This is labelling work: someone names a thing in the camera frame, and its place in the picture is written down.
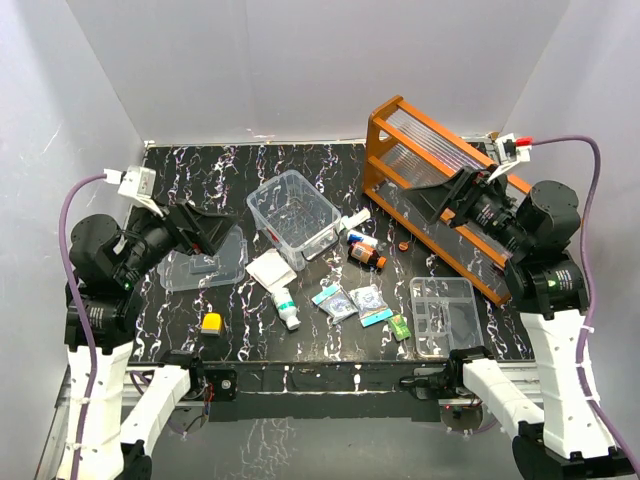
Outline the white gauze packet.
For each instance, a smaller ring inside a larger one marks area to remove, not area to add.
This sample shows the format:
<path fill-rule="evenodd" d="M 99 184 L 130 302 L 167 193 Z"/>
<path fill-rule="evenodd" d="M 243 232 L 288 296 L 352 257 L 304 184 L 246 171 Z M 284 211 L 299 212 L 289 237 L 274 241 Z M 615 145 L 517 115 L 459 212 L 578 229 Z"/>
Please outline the white gauze packet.
<path fill-rule="evenodd" d="M 275 248 L 249 263 L 246 271 L 269 293 L 286 287 L 297 278 L 296 272 Z"/>

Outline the brown bottle orange cap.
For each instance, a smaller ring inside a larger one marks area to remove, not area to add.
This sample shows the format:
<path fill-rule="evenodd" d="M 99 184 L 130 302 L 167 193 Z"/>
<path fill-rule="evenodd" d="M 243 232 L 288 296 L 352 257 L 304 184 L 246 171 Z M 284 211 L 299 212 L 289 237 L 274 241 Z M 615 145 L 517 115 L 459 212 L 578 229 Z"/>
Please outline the brown bottle orange cap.
<path fill-rule="evenodd" d="M 375 248 L 362 242 L 352 243 L 348 248 L 348 254 L 358 262 L 378 270 L 383 269 L 387 261 Z"/>

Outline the clear plastic storage box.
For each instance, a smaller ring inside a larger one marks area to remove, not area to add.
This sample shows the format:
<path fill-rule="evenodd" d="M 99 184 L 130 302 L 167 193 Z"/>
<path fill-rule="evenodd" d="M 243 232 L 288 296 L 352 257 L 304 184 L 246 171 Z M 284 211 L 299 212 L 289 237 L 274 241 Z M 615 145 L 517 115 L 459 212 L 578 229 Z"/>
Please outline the clear plastic storage box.
<path fill-rule="evenodd" d="M 256 229 L 295 271 L 339 242 L 340 211 L 296 170 L 266 181 L 246 202 Z"/>

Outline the blue white bandage roll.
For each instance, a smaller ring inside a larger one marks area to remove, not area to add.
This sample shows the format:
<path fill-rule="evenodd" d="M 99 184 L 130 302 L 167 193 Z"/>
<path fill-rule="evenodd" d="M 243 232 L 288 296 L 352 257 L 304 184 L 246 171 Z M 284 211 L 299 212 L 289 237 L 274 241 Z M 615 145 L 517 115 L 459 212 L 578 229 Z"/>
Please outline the blue white bandage roll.
<path fill-rule="evenodd" d="M 376 238 L 369 236 L 367 234 L 364 234 L 362 232 L 356 231 L 354 229 L 349 230 L 347 232 L 347 243 L 348 244 L 363 243 L 365 245 L 371 246 L 374 249 L 376 249 L 379 246 L 379 241 Z"/>

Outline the white bottle green label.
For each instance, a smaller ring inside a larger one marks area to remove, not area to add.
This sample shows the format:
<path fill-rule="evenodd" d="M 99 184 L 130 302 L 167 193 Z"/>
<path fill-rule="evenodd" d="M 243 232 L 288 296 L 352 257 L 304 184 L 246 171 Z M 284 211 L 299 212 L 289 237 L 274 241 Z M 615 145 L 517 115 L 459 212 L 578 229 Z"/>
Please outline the white bottle green label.
<path fill-rule="evenodd" d="M 279 318 L 289 331 L 299 328 L 301 322 L 298 319 L 298 309 L 288 288 L 282 287 L 271 294 L 272 302 L 277 310 Z"/>

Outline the blue sachet pack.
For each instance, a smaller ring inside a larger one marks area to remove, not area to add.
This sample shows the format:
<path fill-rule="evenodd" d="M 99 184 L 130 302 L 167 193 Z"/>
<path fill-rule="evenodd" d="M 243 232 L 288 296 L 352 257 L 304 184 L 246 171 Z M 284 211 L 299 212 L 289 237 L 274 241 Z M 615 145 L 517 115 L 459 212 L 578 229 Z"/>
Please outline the blue sachet pack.
<path fill-rule="evenodd" d="M 393 315 L 377 285 L 351 290 L 348 295 L 358 310 L 359 320 L 364 328 L 386 321 Z"/>
<path fill-rule="evenodd" d="M 340 284 L 323 289 L 312 298 L 312 302 L 330 317 L 333 325 L 358 313 L 356 305 Z"/>

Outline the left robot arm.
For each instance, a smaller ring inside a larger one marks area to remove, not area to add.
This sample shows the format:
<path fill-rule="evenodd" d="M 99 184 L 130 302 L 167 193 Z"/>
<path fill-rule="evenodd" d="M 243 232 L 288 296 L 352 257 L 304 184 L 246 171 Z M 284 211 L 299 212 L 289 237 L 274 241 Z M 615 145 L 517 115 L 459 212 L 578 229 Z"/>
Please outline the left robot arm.
<path fill-rule="evenodd" d="M 70 367 L 67 439 L 59 479 L 148 479 L 152 452 L 173 410 L 194 399 L 207 376 L 197 356 L 171 351 L 128 415 L 125 373 L 142 298 L 136 285 L 169 253 L 217 253 L 236 220 L 180 200 L 156 212 L 136 207 L 129 229 L 106 214 L 74 226 L 64 241 Z"/>

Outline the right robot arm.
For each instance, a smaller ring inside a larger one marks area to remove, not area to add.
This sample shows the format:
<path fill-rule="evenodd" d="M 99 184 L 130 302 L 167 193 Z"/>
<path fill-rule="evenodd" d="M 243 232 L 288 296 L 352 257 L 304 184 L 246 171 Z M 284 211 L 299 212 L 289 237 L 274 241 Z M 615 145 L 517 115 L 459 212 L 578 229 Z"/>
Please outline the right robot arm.
<path fill-rule="evenodd" d="M 530 400 L 482 346 L 454 350 L 443 370 L 404 377 L 401 386 L 475 395 L 510 437 L 525 479 L 637 474 L 637 460 L 616 438 L 589 385 L 588 284 L 568 252 L 584 213 L 576 193 L 544 180 L 515 202 L 503 175 L 464 167 L 403 195 L 427 222 L 450 211 L 452 226 L 472 223 L 508 251 L 505 280 L 534 351 L 541 402 Z"/>

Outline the clear plastic box lid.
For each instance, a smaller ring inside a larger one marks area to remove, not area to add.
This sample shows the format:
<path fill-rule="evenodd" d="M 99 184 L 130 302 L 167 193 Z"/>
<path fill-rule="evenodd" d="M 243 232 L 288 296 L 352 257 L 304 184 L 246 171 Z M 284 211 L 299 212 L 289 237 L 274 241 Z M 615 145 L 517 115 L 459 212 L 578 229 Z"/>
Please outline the clear plastic box lid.
<path fill-rule="evenodd" d="M 214 256 L 188 256 L 170 252 L 157 266 L 161 286 L 169 292 L 233 285 L 245 277 L 247 241 L 239 225 L 234 226 Z"/>

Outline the orange wooden shelf rack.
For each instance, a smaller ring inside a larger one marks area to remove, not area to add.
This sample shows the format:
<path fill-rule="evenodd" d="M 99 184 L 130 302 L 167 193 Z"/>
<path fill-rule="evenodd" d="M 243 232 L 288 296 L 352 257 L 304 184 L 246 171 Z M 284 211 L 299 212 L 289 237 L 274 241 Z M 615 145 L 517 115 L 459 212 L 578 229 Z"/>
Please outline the orange wooden shelf rack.
<path fill-rule="evenodd" d="M 453 270 L 497 305 L 510 298 L 503 269 L 508 252 L 470 223 L 452 229 L 453 214 L 427 224 L 422 209 L 403 190 L 449 179 L 461 167 L 498 161 L 495 133 L 459 137 L 396 95 L 369 117 L 363 191 Z"/>

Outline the white wrapped swab packet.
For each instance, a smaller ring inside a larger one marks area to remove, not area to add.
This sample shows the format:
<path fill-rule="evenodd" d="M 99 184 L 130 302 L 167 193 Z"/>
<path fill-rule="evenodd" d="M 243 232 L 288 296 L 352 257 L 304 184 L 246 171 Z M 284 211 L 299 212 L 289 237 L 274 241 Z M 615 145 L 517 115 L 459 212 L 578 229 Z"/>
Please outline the white wrapped swab packet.
<path fill-rule="evenodd" d="M 367 208 L 363 208 L 359 212 L 350 216 L 351 218 L 351 229 L 355 229 L 359 225 L 368 221 L 371 218 L 371 212 Z"/>

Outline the yellow orange small box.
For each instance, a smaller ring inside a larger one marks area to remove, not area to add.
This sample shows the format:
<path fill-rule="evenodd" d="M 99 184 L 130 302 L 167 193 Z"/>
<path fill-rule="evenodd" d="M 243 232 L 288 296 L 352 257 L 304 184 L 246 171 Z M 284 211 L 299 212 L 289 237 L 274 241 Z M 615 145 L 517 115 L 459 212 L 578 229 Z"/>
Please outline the yellow orange small box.
<path fill-rule="evenodd" d="M 209 312 L 204 315 L 201 322 L 201 333 L 203 335 L 218 337 L 224 330 L 224 320 L 219 313 Z"/>

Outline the small green packet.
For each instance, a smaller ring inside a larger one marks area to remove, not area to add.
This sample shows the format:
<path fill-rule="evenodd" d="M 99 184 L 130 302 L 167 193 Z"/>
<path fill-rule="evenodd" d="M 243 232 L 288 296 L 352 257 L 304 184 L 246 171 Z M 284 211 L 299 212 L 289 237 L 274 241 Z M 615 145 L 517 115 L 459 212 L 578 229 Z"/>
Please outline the small green packet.
<path fill-rule="evenodd" d="M 407 340 L 411 337 L 411 331 L 403 315 L 393 315 L 388 318 L 387 323 L 397 342 Z"/>

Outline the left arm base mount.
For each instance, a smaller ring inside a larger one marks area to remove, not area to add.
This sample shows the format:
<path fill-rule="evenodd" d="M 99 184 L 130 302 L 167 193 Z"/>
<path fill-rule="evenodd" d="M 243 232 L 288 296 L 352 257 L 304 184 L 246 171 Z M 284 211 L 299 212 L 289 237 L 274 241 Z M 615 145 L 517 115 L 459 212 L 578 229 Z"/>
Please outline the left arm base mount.
<path fill-rule="evenodd" d="M 202 400 L 210 405 L 214 401 L 233 401 L 237 396 L 237 372 L 207 367 L 195 352 L 169 350 L 161 356 L 159 364 L 162 367 L 177 366 L 187 373 L 184 401 Z"/>

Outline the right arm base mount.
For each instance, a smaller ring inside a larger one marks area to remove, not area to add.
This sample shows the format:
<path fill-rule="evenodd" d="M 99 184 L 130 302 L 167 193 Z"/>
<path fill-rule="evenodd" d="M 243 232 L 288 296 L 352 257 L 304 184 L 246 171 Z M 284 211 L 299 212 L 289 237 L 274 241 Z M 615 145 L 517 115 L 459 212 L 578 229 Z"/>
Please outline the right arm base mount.
<path fill-rule="evenodd" d="M 399 379 L 398 387 L 408 391 L 419 399 L 423 391 L 427 399 L 454 398 L 465 389 L 463 384 L 463 365 L 475 360 L 494 360 L 494 355 L 484 346 L 452 350 L 444 369 L 430 374 L 413 374 Z"/>

